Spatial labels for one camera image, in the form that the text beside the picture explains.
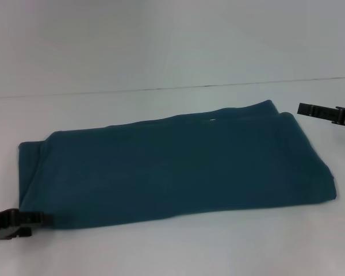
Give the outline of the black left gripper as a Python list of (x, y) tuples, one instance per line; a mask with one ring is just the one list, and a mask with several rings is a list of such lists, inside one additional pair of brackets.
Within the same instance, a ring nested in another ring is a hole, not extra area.
[(50, 225), (53, 225), (53, 215), (44, 212), (21, 212), (18, 209), (7, 209), (0, 212), (0, 240), (30, 237), (32, 236), (30, 227)]

